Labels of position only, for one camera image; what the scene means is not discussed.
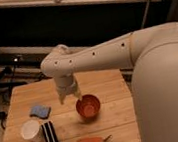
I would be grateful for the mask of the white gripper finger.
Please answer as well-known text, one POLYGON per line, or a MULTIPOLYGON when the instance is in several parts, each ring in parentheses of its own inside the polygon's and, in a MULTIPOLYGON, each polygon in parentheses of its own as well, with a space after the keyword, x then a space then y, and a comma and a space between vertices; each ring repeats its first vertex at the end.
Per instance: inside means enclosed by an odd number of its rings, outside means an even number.
POLYGON ((63 105, 65 102, 65 96, 59 95, 58 99, 60 100, 60 104, 63 105))
POLYGON ((81 91, 75 91, 74 93, 74 96, 78 99, 78 100, 82 100, 83 97, 82 97, 82 94, 81 94, 81 91))

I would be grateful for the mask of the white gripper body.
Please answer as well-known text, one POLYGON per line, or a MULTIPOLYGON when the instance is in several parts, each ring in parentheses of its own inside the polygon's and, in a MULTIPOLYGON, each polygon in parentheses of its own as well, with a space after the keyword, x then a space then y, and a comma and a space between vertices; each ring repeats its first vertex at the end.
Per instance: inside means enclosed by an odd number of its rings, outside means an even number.
POLYGON ((79 90, 77 80, 74 78, 73 74, 57 77, 54 80, 57 86, 57 93, 59 95, 74 95, 75 91, 79 90))

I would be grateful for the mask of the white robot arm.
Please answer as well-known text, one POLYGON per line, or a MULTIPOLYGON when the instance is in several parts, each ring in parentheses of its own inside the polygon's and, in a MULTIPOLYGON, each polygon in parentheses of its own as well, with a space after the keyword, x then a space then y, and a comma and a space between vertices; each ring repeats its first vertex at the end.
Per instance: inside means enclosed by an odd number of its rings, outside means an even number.
POLYGON ((132 31, 81 51, 57 45, 40 69, 55 80, 60 100, 81 98, 76 72, 131 69, 141 142, 178 142, 178 22, 132 31))

